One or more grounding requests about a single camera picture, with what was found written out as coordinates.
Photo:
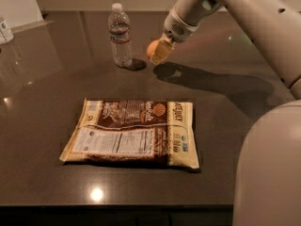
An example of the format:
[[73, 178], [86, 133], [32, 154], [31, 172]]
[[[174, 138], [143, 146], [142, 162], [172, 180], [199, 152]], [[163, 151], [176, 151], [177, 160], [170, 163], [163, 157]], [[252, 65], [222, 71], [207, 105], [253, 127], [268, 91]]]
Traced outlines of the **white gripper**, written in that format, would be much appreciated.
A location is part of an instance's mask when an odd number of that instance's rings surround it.
[[153, 64], [164, 62], [174, 50], [174, 42], [181, 43], [187, 41], [197, 29], [198, 24], [188, 24], [173, 8], [166, 16], [162, 38], [159, 39], [154, 53], [149, 58], [150, 62]]

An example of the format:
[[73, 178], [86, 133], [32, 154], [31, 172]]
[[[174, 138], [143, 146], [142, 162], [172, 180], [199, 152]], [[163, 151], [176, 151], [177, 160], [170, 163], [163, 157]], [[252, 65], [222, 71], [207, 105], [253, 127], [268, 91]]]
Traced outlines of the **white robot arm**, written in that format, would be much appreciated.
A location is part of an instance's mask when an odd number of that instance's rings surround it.
[[250, 127], [236, 168], [232, 226], [301, 226], [301, 15], [280, 0], [178, 0], [149, 54], [160, 64], [226, 8], [292, 99]]

